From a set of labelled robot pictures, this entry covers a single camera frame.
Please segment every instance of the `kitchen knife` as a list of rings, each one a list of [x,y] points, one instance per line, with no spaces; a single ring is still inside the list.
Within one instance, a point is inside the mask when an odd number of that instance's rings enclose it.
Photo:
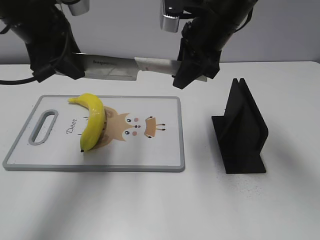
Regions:
[[[175,75],[181,62],[176,60],[135,57],[134,59],[73,53],[82,64],[85,78],[102,80],[135,81],[139,71],[150,71],[168,75]],[[207,77],[201,76],[197,80],[206,82]]]

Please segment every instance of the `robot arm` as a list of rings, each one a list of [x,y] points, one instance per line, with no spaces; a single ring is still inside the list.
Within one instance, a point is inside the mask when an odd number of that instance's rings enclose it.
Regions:
[[[56,71],[72,79],[85,70],[72,53],[80,53],[70,24],[56,4],[68,5],[72,15],[89,10],[89,0],[0,0],[0,19],[25,43],[33,77],[0,84],[42,82]],[[219,71],[221,50],[240,24],[250,20],[258,0],[161,0],[161,28],[177,32],[180,19],[193,19],[182,30],[178,60],[181,65],[173,85],[183,89],[204,75],[214,78]]]

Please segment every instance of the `banana tip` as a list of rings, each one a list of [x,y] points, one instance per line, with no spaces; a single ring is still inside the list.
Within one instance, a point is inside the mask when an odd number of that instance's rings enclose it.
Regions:
[[[71,103],[71,104],[74,104],[76,102],[76,99],[75,98],[69,98],[68,102]]]

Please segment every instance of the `cutting board handle hole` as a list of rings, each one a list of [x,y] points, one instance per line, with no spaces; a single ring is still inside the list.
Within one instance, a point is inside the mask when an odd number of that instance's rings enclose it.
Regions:
[[[44,111],[29,137],[29,144],[34,146],[43,144],[48,139],[57,117],[57,110],[51,109]]]

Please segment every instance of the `cartoon deer illustration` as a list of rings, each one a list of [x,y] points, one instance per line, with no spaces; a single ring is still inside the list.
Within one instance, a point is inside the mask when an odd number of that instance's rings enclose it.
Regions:
[[[139,118],[135,117],[134,119],[127,118],[129,113],[118,114],[118,112],[108,106],[104,106],[104,112],[106,117],[106,126],[104,132],[101,133],[100,139],[98,143],[95,145],[94,149],[101,148],[103,146],[108,145],[112,142],[112,140],[118,140],[125,142],[126,140],[123,137],[123,133],[129,135],[129,129],[139,129],[140,125],[132,125],[132,121],[138,122]],[[144,131],[144,135],[151,139],[155,137],[156,130],[164,131],[165,128],[157,128],[157,126],[165,126],[164,123],[157,124],[156,118],[153,116],[148,117],[145,120],[146,127]],[[131,134],[136,136],[138,133],[136,131],[132,131]]]

